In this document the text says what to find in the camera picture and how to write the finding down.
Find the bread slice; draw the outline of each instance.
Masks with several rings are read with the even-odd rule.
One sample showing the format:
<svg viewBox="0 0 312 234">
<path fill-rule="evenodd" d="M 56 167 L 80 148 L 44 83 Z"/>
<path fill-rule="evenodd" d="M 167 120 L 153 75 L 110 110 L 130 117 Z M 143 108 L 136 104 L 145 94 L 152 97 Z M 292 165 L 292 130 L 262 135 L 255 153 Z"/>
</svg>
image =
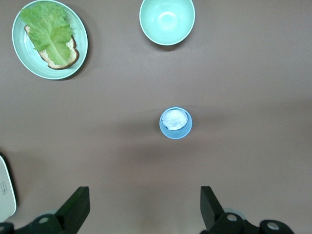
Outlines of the bread slice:
<svg viewBox="0 0 312 234">
<path fill-rule="evenodd" d="M 30 27 L 26 25 L 24 29 L 28 35 Z M 48 54 L 45 50 L 40 52 L 38 51 L 38 53 L 41 56 L 41 58 L 48 63 L 48 67 L 56 70 L 65 69 L 73 65 L 79 58 L 79 51 L 76 49 L 76 41 L 73 36 L 71 37 L 70 41 L 66 43 L 66 45 L 70 49 L 70 57 L 66 65 L 55 65 L 54 62 L 49 59 Z"/>
</svg>

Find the tabletop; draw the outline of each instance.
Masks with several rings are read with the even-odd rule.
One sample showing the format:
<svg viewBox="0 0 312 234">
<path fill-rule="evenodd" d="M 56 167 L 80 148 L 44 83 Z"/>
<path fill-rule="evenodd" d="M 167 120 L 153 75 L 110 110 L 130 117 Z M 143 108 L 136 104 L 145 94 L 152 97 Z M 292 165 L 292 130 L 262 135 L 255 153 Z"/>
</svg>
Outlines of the tabletop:
<svg viewBox="0 0 312 234">
<path fill-rule="evenodd" d="M 254 225 L 312 232 L 312 1 L 193 0 L 181 43 L 150 41 L 141 0 L 62 0 L 89 47 L 69 79 L 31 73 L 12 25 L 29 0 L 0 8 L 0 151 L 22 227 L 89 186 L 79 233 L 197 234 L 200 186 Z M 183 139 L 162 134 L 170 106 L 192 116 Z"/>
</svg>

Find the mint green bowl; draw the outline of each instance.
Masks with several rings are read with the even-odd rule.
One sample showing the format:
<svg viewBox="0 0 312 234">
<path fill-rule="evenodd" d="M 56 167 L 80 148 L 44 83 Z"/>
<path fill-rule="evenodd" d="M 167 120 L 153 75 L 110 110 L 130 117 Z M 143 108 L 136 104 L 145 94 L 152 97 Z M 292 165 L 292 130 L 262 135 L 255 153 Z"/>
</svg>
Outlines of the mint green bowl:
<svg viewBox="0 0 312 234">
<path fill-rule="evenodd" d="M 17 14 L 12 28 L 12 41 L 15 52 L 24 66 L 39 77 L 46 79 L 64 79 L 74 74 L 83 64 L 88 51 L 88 38 L 83 23 L 77 14 L 68 6 L 54 0 L 41 0 L 54 2 L 64 8 L 67 21 L 73 29 L 73 37 L 76 41 L 76 49 L 79 51 L 79 58 L 72 66 L 63 70 L 55 70 L 48 67 L 48 63 L 43 61 L 39 53 L 34 49 L 34 45 L 24 30 L 26 25 Z M 33 1 L 23 8 L 33 7 L 38 1 Z"/>
<path fill-rule="evenodd" d="M 144 0 L 139 19 L 144 34 L 160 45 L 184 40 L 195 22 L 192 0 Z"/>
</svg>

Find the lettuce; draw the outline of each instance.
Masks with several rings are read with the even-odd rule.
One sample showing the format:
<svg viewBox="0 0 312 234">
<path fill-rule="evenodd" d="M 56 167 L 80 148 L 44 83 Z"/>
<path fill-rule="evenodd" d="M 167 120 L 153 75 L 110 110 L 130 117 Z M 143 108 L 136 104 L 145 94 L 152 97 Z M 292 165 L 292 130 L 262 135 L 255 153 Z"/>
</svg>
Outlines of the lettuce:
<svg viewBox="0 0 312 234">
<path fill-rule="evenodd" d="M 30 27 L 29 38 L 37 51 L 46 50 L 56 65 L 66 65 L 70 49 L 66 46 L 72 36 L 66 13 L 52 2 L 37 2 L 34 7 L 20 11 L 21 19 Z"/>
</svg>

